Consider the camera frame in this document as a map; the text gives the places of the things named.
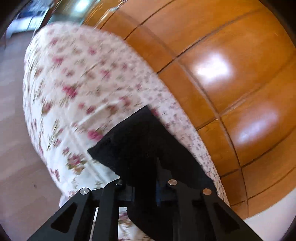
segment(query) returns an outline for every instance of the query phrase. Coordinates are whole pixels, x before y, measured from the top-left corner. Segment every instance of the metal screw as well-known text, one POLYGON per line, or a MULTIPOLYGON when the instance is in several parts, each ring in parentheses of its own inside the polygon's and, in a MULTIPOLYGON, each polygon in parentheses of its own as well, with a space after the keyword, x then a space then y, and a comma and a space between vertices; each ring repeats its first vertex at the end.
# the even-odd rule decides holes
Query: metal screw
POLYGON ((123 183, 122 180, 121 179, 118 179, 118 180, 116 180, 115 185, 121 186, 122 183, 123 183))
POLYGON ((175 179, 170 179, 169 181, 168 181, 168 184, 169 185, 171 185, 171 186, 174 186, 174 185, 176 185, 178 182, 175 180, 175 179))
POLYGON ((82 195, 85 195, 85 194, 87 194, 89 192, 89 189, 88 188, 82 188, 82 189, 80 189, 80 193, 82 194, 82 195))
POLYGON ((211 191, 211 189, 205 188, 205 189, 203 189, 202 193, 204 195, 211 195, 212 194, 212 191, 211 191))

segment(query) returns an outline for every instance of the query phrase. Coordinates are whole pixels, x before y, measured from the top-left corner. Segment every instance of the floral cushion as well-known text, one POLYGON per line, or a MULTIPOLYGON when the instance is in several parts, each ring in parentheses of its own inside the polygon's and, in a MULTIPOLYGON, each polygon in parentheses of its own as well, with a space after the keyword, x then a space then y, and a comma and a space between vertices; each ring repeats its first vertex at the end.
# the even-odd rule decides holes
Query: floral cushion
MULTIPOLYGON (((63 198, 83 187, 102 188, 118 178, 87 150, 148 104, 193 154, 214 181, 219 197, 229 204, 210 155, 179 103, 119 37, 72 23, 44 27, 25 55, 23 95, 33 146, 63 198)), ((122 217, 123 230, 127 223, 133 227, 125 214, 122 217)), ((127 234, 123 238, 131 239, 127 234)))

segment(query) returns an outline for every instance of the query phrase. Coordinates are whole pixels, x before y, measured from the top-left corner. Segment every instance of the black cloth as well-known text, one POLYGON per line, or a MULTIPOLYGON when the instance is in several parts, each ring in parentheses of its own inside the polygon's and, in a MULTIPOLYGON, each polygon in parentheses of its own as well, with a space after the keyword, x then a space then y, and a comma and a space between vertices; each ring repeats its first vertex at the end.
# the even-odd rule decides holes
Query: black cloth
POLYGON ((116 125, 88 152, 128 185, 138 187, 128 216, 155 241, 173 240, 173 212, 156 204, 157 159, 174 179, 187 186, 216 190, 191 153, 147 106, 116 125))

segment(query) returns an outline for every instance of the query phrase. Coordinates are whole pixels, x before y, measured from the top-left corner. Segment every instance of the floral fabric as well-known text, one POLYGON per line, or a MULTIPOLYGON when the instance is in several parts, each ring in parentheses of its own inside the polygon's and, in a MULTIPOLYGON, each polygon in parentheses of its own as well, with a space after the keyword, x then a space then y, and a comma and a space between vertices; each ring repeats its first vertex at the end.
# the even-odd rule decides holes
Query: floral fabric
MULTIPOLYGON (((28 46, 23 82, 28 132, 64 198, 118 178, 87 150, 147 104, 229 204, 216 168, 179 103, 122 39, 86 26, 55 23, 44 27, 28 46)), ((123 230, 132 226, 122 223, 123 230)))

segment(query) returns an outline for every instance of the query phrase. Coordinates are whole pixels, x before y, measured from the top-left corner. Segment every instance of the small floral print fabric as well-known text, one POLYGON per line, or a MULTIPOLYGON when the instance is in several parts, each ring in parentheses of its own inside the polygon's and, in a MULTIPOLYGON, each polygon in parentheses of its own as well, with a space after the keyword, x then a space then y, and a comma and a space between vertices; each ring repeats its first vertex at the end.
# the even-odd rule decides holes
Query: small floral print fabric
MULTIPOLYGON (((33 146, 63 199, 118 178, 87 150, 145 105, 187 147, 214 181, 218 196, 229 204, 210 155, 179 103, 122 39, 63 22, 44 27, 28 46, 25 120, 33 146)), ((144 234, 131 235, 139 230, 125 213, 119 220, 120 240, 149 240, 144 234)))

